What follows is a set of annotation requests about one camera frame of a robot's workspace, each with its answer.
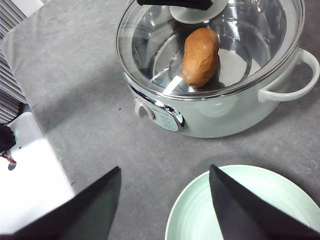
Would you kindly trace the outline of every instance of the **gray tablecloth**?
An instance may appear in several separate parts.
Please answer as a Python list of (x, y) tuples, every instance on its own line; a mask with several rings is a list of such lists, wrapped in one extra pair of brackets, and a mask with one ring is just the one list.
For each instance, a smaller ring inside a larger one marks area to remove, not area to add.
[[(114, 166), (123, 173), (111, 240), (160, 240), (186, 184), (210, 164), (276, 171), (320, 204), (320, 86), (281, 103), (242, 133), (197, 139), (134, 115), (115, 54), (126, 0), (52, 0), (15, 27), (2, 50), (76, 192)], [(320, 59), (320, 1), (306, 1), (301, 47)], [(310, 79), (296, 68), (292, 90)]]

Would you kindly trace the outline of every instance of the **lid knob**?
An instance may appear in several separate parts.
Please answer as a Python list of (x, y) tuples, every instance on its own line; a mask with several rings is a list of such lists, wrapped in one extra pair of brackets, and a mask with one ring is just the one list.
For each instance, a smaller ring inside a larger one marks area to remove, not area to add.
[(137, 0), (140, 5), (166, 5), (191, 9), (208, 10), (212, 6), (211, 0)]
[(219, 15), (229, 0), (137, 0), (140, 5), (167, 5), (174, 19), (199, 24)]

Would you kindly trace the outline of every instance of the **electric pot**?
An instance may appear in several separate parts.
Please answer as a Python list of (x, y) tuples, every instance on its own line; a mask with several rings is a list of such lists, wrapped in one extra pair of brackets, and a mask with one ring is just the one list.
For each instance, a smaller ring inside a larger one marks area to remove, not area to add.
[[(263, 120), (279, 102), (304, 96), (318, 81), (319, 62), (298, 47), (303, 0), (213, 0), (207, 10), (183, 2), (144, 2), (149, 5), (128, 3), (116, 52), (135, 113), (164, 129), (199, 138), (236, 134)], [(218, 89), (210, 81), (192, 88), (181, 77), (185, 40), (198, 28), (211, 28), (219, 37)], [(312, 78), (287, 93), (300, 63), (309, 65)]]

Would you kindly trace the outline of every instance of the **plate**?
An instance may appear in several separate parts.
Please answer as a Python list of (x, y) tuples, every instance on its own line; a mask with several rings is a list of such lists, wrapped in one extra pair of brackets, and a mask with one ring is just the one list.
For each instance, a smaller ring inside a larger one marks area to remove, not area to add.
[[(320, 208), (292, 181), (250, 165), (227, 165), (220, 169), (264, 201), (320, 232)], [(164, 239), (223, 240), (212, 203), (209, 171), (191, 181), (176, 199)]]

